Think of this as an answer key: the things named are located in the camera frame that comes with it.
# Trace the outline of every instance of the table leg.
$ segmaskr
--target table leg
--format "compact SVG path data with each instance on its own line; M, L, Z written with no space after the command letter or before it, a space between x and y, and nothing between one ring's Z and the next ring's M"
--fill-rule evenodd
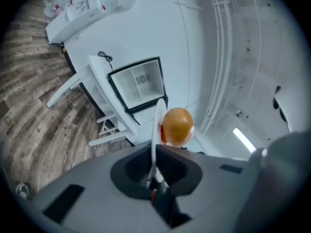
M79 79L78 81L76 81L75 83L73 83L73 85L71 87L69 87L70 90L72 90L73 88L75 88L77 85L79 85L80 83L82 83L83 81L85 81L86 79L90 78L89 75L85 75L83 76L81 79Z
M80 72L77 72L76 74L74 74L54 93L54 95L48 101L47 107L50 108L68 88L70 88L73 84L75 84L78 81L82 82L83 78L87 76L88 76L88 68L85 68L84 70L81 70Z
M114 134L111 134L111 135L108 135L108 136L104 136L104 137L101 137L99 139L96 139L96 140L93 140L93 141L90 141L88 143L88 145L90 147L92 146L95 146L95 145L98 145L98 144L101 144L101 143L105 143L105 142L109 142L109 141L113 141L113 140L119 140L119 138L126 138L129 136L129 132L127 130L125 131L121 131L121 132L117 132L117 133L114 133Z

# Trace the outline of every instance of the white rod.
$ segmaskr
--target white rod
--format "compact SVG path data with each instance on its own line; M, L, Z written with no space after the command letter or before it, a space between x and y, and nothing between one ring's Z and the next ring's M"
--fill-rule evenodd
M203 127L204 127L204 125L206 124L206 121L207 121L207 114L209 112L212 99L214 97L214 92L215 92L215 87L216 87L216 82L218 80L218 72L219 72L220 36L219 36L219 22L218 22L219 19L218 19L218 14L217 14L216 6L214 6L214 12L215 12L216 29L217 29L217 62L216 62L216 71L215 71L215 78L214 78L214 83L213 83L212 94L210 95L210 99L209 99L209 103L208 103L208 107L207 107L207 111L206 111L206 116L204 117L203 123L202 123L202 125L200 127L200 131L203 130Z
M261 23L260 23L260 17L259 17L259 10L258 10L258 6L257 6L257 1L254 0L254 4L256 7L256 12L257 12L257 19L258 19L258 26L259 26L259 53L258 53L258 62L257 62L257 68L256 68L256 73L255 73L255 77L254 77L254 81L252 84L252 87L248 93L247 99L245 101L244 106L247 104L249 98L251 97L251 94L253 92L254 86L255 86L255 82L257 79L257 75L258 75L258 70L259 70L259 65L260 65L260 59L261 59L261 42L262 42L262 38L261 38Z
M101 132L104 132L104 130L105 130L105 123L106 123L106 121L103 122L103 125L102 125L102 128L101 128Z
M104 116L104 117L102 117L102 118L100 118L100 119L97 119L96 122L97 122L97 123L101 123L101 122L104 122L104 121L106 121L106 120L108 120L108 119L111 119L111 118L113 118L113 117L116 117L116 115L115 115L115 114L111 114L111 115L109 115L109 116Z
M127 136L124 136L124 137L121 137L121 138L112 140L112 141L110 141L110 143L114 143L114 142L117 142L117 141L121 141L121 140L126 139L126 138L127 138Z
M185 23L185 17L183 14L183 10L181 9L181 6L179 5L180 8L180 13L181 13L181 17L183 18L183 22L184 22L184 26L185 26L185 33L186 33L186 39L187 39L187 50L188 50L188 75L189 75L189 79L188 79L188 103L187 105L189 106L189 97L190 97L190 52L189 52L189 38L188 38L188 34L187 34L187 29L186 29L186 23Z
M183 5L183 6L186 6L187 8L189 9L198 9L198 10L203 10L202 7L200 6L197 6L197 5L190 5L190 4L185 4L183 2L174 2L175 4L178 4L178 5Z
M215 95L213 96L212 102L211 102L211 106L210 109L206 115L206 118L209 119L211 111L213 111L214 105L216 103L216 97L220 88L220 83L221 83L221 77L223 75L223 70L224 70L224 58L225 58L225 30L224 30L224 21L223 21L223 16L222 16L222 12L220 9L220 6L217 6L217 12L219 14L219 21L220 21L220 33L221 33L221 58L220 58L220 70L219 70L219 74L218 74L218 80L216 83L216 89L215 89Z
M98 138L96 140L90 141L88 143L88 145L90 147L93 147L95 145L105 143L105 142L118 141L118 140L120 140L120 138L122 138L122 137L126 138L128 135L129 135L129 132L127 130L125 130L125 131L117 132L115 134L111 134L111 135L104 136L104 137Z
M230 98L232 98L232 96L231 96L232 92L233 92L233 90L231 90L231 91L228 93L229 96L227 96L227 99L226 99L225 102L224 102L224 106L222 107L222 109L221 109L221 111L220 111L220 114L219 114L217 120L214 121L214 122L215 122L215 127L217 127L219 121L222 119L222 117L223 117L223 115L224 115L224 113L225 113L225 111L226 111L226 109L227 109L227 107L228 107L228 105L229 105L229 103L230 103Z
M238 6L238 2L237 0L233 0L232 5L235 4L237 7L237 15L238 15L238 22L239 22L239 32L240 32L240 58L239 58L239 65L238 65L238 69L237 69L237 74L236 77L234 79L233 85L236 85L237 82L237 78L240 72L240 68L241 68L241 62L242 62L242 25L241 25L241 14L240 14L240 10L239 10L239 6Z
M88 78L89 78L88 75L83 76L81 79L76 81L71 87L69 87L69 89L72 90L73 88L75 88L77 85L79 85L80 83L82 83L83 81L85 81Z
M225 68L225 76L224 76L224 81L222 85L222 89L220 91L215 109L213 110L213 114L211 116L211 120L214 120L216 113L219 109L220 103L223 99L225 89L228 83L228 78L230 74L230 67L231 67L231 61L232 61L232 21L231 21L231 15L230 15L230 10L228 4L224 5L225 8L225 15L226 15L226 21L227 21L227 34L228 34L228 53L227 53L227 61L226 61L226 68ZM206 134L207 130L209 129L210 125L212 124L211 121L208 122L207 127L204 130L204 134Z
M227 0L227 1L221 1L221 2L216 2L216 3L213 3L213 6L217 6L217 5L224 5L224 4L228 4L228 3L230 3L230 1L229 1L229 0Z
M106 134L106 133L109 133L109 132L114 131L114 130L116 130L116 129L117 129L117 127L114 127L114 128L111 128L111 129L102 131L102 132L100 132L98 135Z

